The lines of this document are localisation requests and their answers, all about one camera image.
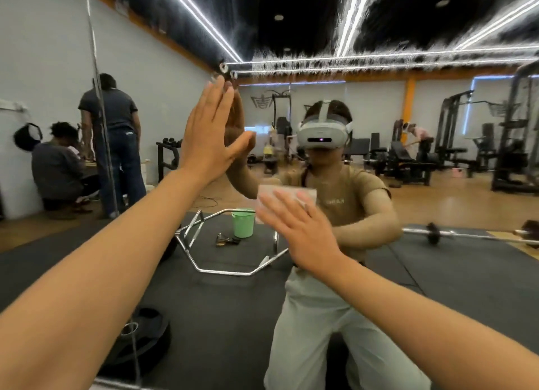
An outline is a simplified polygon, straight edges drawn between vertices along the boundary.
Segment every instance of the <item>white vr headset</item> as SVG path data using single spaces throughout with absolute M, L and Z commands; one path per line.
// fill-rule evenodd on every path
M 298 127 L 298 146 L 306 149 L 344 147 L 352 132 L 352 122 L 337 114 L 328 114 L 331 100 L 324 100 L 320 114 L 309 116 Z

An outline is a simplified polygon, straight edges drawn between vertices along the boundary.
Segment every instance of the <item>wall logo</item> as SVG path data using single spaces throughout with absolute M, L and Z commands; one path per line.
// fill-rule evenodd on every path
M 273 97 L 264 96 L 264 93 L 262 93 L 260 97 L 251 96 L 251 100 L 254 103 L 254 107 L 257 109 L 267 109 L 273 104 Z

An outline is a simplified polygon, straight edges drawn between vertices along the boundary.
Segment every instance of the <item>black bag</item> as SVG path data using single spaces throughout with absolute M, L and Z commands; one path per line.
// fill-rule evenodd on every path
M 37 136 L 39 139 L 32 136 L 30 133 L 30 127 L 37 128 Z M 15 141 L 15 145 L 21 150 L 32 151 L 34 147 L 36 147 L 37 144 L 41 143 L 43 140 L 43 133 L 41 132 L 39 126 L 33 123 L 27 123 L 15 132 L 13 135 L 13 140 Z

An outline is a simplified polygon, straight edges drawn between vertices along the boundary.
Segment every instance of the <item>wooden floor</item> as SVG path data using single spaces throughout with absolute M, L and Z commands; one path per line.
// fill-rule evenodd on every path
M 262 176 L 259 168 L 254 171 Z M 489 231 L 518 229 L 528 219 L 537 219 L 539 198 L 490 191 L 490 175 L 452 178 L 449 171 L 434 173 L 430 187 L 405 185 L 391 189 L 394 206 L 404 224 L 480 228 Z M 99 203 L 94 213 L 72 221 L 54 221 L 43 214 L 16 221 L 0 222 L 0 252 L 44 236 L 64 231 L 101 216 Z M 226 177 L 212 182 L 195 201 L 193 210 L 216 212 L 224 208 L 254 208 L 232 188 Z

